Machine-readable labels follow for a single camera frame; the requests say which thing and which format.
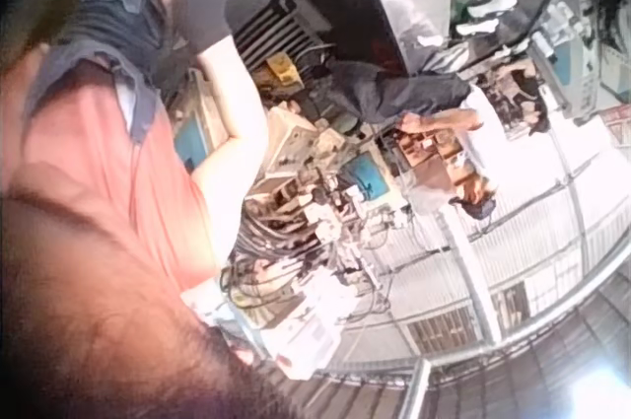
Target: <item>hand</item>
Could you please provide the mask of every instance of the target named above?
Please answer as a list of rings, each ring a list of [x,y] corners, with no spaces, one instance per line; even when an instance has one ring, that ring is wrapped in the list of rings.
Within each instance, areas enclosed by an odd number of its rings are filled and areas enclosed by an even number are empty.
[[[415,113],[406,113],[396,125],[403,133],[415,134],[428,131],[428,119]]]
[[[173,0],[175,27],[195,54],[230,35],[226,0]]]

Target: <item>metal pole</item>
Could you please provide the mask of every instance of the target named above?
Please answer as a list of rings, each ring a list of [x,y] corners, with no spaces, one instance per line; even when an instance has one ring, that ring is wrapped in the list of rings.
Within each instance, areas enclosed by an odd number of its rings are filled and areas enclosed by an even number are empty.
[[[473,308],[480,322],[484,340],[492,344],[499,343],[502,340],[502,330],[491,300],[489,286],[455,208],[447,206],[441,209],[438,220],[441,228],[445,229],[445,236],[455,249],[456,261],[473,300]]]
[[[583,208],[581,207],[581,198],[579,197],[579,191],[576,188],[574,183],[575,175],[572,172],[572,168],[570,168],[570,164],[568,163],[567,158],[565,157],[565,153],[563,152],[563,148],[561,147],[561,143],[559,142],[559,138],[557,137],[554,128],[552,128],[548,135],[552,140],[552,144],[556,149],[557,155],[559,156],[559,161],[561,162],[561,166],[563,167],[563,171],[565,172],[565,176],[567,180],[567,188],[570,193],[570,199],[572,200],[572,207],[574,208],[574,213],[576,215],[576,223],[579,228],[579,234],[581,234],[581,269],[583,270],[583,276],[585,276],[590,270],[590,260],[588,253],[588,236],[587,236],[587,228],[585,227],[585,216],[583,215]]]
[[[431,371],[432,365],[427,360],[419,359],[416,362],[412,380],[405,393],[405,399],[403,399],[403,405],[401,406],[401,412],[398,414],[398,419],[418,419],[421,415],[423,398],[425,397],[427,386],[430,383]]]

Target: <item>pipe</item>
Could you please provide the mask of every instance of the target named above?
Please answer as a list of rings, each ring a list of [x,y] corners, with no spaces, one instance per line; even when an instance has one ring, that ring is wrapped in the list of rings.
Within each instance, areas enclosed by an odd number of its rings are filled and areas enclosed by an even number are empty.
[[[432,365],[427,360],[419,358],[414,366],[412,380],[407,388],[405,399],[403,399],[398,419],[418,419],[420,417],[431,372]]]

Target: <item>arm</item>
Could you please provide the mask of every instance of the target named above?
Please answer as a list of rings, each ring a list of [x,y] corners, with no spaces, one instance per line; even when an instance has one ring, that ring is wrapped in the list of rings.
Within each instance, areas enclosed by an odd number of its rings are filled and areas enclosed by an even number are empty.
[[[521,59],[519,61],[500,67],[497,70],[497,78],[502,79],[503,77],[508,76],[513,71],[524,71],[526,77],[534,77],[536,75],[534,63],[529,59]]]
[[[237,238],[241,207],[267,148],[266,117],[225,19],[226,0],[174,0],[174,21],[210,82],[228,140],[193,173],[209,219],[215,261]]]
[[[231,36],[201,52],[198,60],[229,136],[192,175],[212,220],[214,215],[226,216],[214,214],[217,210],[240,212],[267,149],[267,121]]]
[[[405,133],[423,133],[444,129],[470,130],[481,126],[479,115],[469,108],[453,108],[439,111],[431,116],[407,113],[399,123],[399,129]]]

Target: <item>white shirt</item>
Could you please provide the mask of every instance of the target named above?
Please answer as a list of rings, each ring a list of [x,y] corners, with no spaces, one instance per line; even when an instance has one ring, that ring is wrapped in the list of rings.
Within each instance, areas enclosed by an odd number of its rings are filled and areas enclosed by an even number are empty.
[[[502,179],[502,168],[507,163],[506,133],[497,112],[482,90],[476,86],[471,88],[471,93],[460,108],[475,110],[483,125],[474,131],[458,130],[456,137],[477,173],[488,178],[490,187],[495,188]]]

